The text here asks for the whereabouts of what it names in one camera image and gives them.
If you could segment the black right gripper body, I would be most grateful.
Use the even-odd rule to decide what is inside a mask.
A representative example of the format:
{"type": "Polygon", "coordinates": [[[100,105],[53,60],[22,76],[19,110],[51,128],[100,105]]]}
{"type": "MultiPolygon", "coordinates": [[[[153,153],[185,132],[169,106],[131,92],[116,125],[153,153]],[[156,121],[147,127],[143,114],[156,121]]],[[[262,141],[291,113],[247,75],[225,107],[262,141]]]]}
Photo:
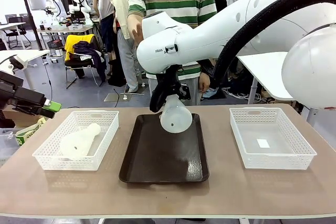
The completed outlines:
{"type": "Polygon", "coordinates": [[[162,91],[165,87],[169,87],[171,94],[179,95],[181,83],[178,79],[178,71],[182,69],[181,65],[171,65],[163,73],[158,73],[156,79],[158,81],[157,89],[158,94],[162,95],[162,91]]]}

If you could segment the person's left hand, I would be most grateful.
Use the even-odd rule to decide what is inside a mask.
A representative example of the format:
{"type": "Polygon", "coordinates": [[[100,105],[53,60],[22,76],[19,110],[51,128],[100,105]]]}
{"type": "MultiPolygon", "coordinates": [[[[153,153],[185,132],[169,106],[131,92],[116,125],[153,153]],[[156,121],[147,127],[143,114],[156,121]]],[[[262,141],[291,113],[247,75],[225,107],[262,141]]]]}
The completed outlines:
{"type": "Polygon", "coordinates": [[[199,92],[205,93],[208,90],[211,83],[209,76],[206,73],[201,72],[198,82],[199,82],[199,92]]]}

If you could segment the person's right hand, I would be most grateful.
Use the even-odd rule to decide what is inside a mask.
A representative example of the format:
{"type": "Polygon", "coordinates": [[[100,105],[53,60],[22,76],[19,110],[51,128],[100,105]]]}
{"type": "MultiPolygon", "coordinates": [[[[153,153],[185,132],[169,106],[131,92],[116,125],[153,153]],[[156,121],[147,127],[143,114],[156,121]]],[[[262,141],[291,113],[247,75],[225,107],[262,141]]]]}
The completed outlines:
{"type": "Polygon", "coordinates": [[[132,28],[132,35],[137,45],[144,40],[141,22],[136,22],[132,28]]]}

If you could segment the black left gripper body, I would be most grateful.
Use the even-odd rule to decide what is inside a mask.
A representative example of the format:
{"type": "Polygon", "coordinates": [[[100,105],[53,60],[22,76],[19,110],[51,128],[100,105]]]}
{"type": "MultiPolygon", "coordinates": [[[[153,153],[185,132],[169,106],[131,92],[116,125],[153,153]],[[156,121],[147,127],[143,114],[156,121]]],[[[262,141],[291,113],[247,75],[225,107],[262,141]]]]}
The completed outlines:
{"type": "Polygon", "coordinates": [[[24,80],[15,75],[1,71],[1,110],[14,97],[18,87],[22,87],[24,80]]]}

